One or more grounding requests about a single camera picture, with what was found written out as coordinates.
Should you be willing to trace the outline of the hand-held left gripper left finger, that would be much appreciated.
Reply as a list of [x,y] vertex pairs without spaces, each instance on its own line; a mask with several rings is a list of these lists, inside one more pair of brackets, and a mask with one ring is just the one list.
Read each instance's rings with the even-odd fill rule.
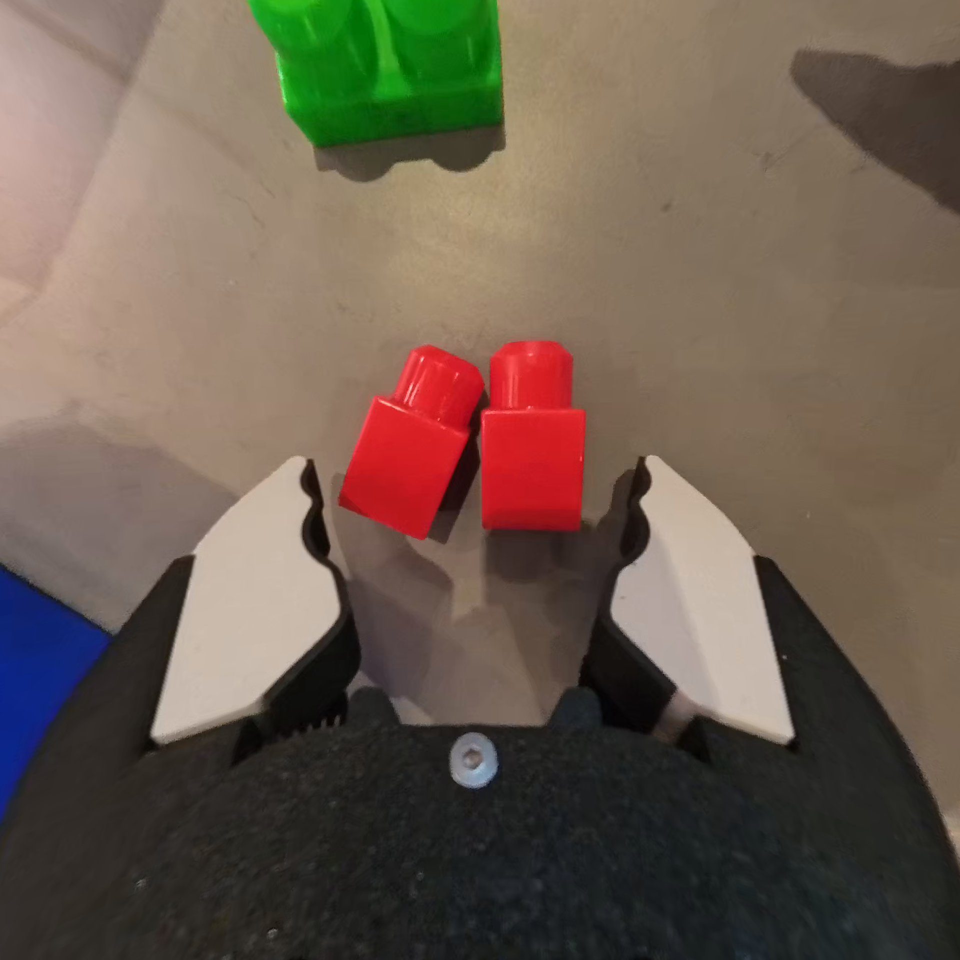
[[294,456],[198,542],[150,738],[286,737],[346,710],[361,645],[315,462]]

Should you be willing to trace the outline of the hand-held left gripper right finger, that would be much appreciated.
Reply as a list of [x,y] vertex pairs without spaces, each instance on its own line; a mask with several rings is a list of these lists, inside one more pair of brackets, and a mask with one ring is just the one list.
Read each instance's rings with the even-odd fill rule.
[[607,723],[675,743],[705,718],[793,741],[757,558],[681,474],[639,458],[581,667]]

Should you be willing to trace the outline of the red single-stud toy block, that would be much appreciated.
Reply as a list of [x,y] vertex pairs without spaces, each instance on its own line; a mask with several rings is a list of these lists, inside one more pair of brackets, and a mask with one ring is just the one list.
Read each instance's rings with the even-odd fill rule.
[[586,412],[573,406],[573,358],[559,342],[508,342],[489,361],[481,414],[486,531],[580,529]]
[[370,402],[339,505],[424,540],[472,438],[484,389],[473,363],[435,345],[413,348],[392,392]]

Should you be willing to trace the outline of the blue plastic storage bin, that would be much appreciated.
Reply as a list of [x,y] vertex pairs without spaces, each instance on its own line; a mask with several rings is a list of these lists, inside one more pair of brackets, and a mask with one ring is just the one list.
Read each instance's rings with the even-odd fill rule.
[[44,733],[111,635],[1,567],[1,812]]

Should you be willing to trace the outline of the green two-stud toy block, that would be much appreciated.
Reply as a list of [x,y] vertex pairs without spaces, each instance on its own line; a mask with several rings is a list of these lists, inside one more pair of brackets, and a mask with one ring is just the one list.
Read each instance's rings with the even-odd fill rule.
[[249,1],[315,148],[503,123],[497,1]]

